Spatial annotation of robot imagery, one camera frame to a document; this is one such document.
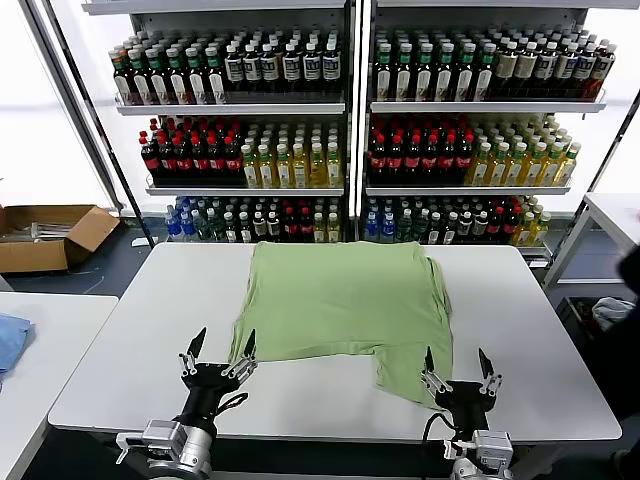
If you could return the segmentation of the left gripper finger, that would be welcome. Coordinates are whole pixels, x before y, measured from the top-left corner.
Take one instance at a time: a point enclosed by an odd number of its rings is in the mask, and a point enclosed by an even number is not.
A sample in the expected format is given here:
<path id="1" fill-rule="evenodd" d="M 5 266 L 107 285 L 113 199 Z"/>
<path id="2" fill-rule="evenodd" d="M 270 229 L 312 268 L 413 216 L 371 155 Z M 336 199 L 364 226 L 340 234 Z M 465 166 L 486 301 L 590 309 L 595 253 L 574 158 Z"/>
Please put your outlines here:
<path id="1" fill-rule="evenodd" d="M 223 370 L 222 376 L 227 378 L 248 378 L 251 376 L 258 365 L 255 352 L 256 330 L 253 329 L 248 337 L 240 358 Z"/>
<path id="2" fill-rule="evenodd" d="M 186 377 L 197 373 L 197 360 L 200 355 L 207 329 L 203 327 L 199 333 L 191 339 L 186 351 L 179 353 L 181 363 L 181 376 Z"/>

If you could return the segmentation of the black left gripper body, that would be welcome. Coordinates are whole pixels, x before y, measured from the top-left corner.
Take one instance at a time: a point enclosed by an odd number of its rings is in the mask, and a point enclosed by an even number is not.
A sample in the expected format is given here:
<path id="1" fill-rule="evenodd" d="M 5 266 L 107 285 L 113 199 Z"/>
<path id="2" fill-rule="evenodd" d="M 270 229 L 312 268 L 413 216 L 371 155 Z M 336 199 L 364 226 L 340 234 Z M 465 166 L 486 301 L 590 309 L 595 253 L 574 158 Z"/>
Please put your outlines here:
<path id="1" fill-rule="evenodd" d="M 222 376 L 229 364 L 198 363 L 197 373 L 182 378 L 188 396 L 179 422 L 186 426 L 213 424 L 214 419 L 248 399 L 245 392 L 238 393 L 241 382 L 237 378 Z"/>

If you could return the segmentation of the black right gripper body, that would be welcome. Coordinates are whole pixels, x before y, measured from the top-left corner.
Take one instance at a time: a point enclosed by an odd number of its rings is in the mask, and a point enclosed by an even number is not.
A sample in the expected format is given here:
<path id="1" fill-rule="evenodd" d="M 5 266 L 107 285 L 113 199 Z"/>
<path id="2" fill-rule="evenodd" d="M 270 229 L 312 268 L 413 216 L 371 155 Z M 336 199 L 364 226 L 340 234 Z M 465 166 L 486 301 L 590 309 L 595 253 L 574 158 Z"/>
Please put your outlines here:
<path id="1" fill-rule="evenodd" d="M 475 432 L 489 429 L 486 414 L 494 408 L 496 395 L 482 383 L 451 380 L 436 392 L 435 403 L 451 414 L 455 432 Z"/>

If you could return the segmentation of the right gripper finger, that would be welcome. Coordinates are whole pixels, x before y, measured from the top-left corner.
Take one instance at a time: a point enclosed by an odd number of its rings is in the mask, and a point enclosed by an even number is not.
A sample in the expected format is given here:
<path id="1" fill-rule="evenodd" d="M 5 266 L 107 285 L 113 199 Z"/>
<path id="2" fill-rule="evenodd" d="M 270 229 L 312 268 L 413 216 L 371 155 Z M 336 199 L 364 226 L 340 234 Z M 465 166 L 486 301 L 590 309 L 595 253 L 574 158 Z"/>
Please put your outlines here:
<path id="1" fill-rule="evenodd" d="M 431 396 L 444 394 L 451 391 L 451 386 L 442 380 L 435 371 L 431 348 L 427 347 L 424 357 L 424 369 L 421 372 L 421 380 Z"/>
<path id="2" fill-rule="evenodd" d="M 494 370 L 493 364 L 482 348 L 478 349 L 479 362 L 483 376 L 480 391 L 488 396 L 495 396 L 501 387 L 503 376 Z"/>

